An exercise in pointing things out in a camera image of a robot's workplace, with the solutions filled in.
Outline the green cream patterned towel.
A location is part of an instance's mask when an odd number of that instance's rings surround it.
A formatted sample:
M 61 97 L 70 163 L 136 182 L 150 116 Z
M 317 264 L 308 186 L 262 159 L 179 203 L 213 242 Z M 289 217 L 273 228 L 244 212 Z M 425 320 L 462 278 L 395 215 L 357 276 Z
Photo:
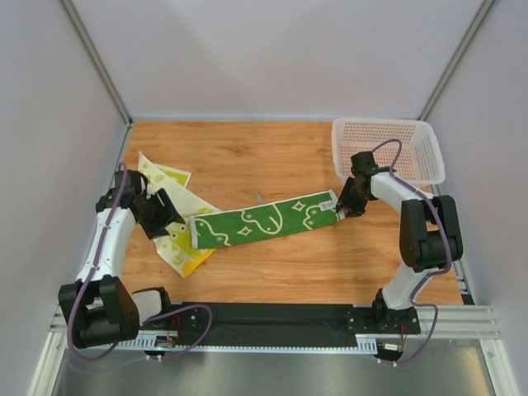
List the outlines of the green cream patterned towel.
M 321 191 L 243 209 L 195 214 L 189 219 L 191 246 L 227 248 L 303 233 L 344 219 L 335 192 Z

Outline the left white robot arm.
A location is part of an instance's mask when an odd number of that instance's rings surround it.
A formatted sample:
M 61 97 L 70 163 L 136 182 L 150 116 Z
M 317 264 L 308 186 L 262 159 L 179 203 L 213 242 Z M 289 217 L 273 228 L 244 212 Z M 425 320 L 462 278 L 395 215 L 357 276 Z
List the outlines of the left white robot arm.
M 168 226 L 185 223 L 164 189 L 155 191 L 143 173 L 126 169 L 115 172 L 115 184 L 96 203 L 96 214 L 87 260 L 58 294 L 68 341 L 77 349 L 133 340 L 144 323 L 167 312 L 163 287 L 129 292 L 120 277 L 136 227 L 155 240 L 168 234 Z

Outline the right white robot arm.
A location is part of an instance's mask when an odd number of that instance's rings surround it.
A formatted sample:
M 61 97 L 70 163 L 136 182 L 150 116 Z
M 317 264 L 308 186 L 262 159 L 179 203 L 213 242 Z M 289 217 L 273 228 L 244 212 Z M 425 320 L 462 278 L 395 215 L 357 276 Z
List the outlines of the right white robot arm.
M 381 167 L 371 151 L 351 156 L 347 178 L 336 204 L 346 217 L 360 217 L 366 206 L 382 200 L 400 216 L 399 251 L 403 263 L 372 303 L 372 322 L 382 329 L 410 320 L 416 298 L 432 278 L 444 275 L 461 258 L 463 243 L 455 200 L 434 196 L 404 181 L 393 166 Z

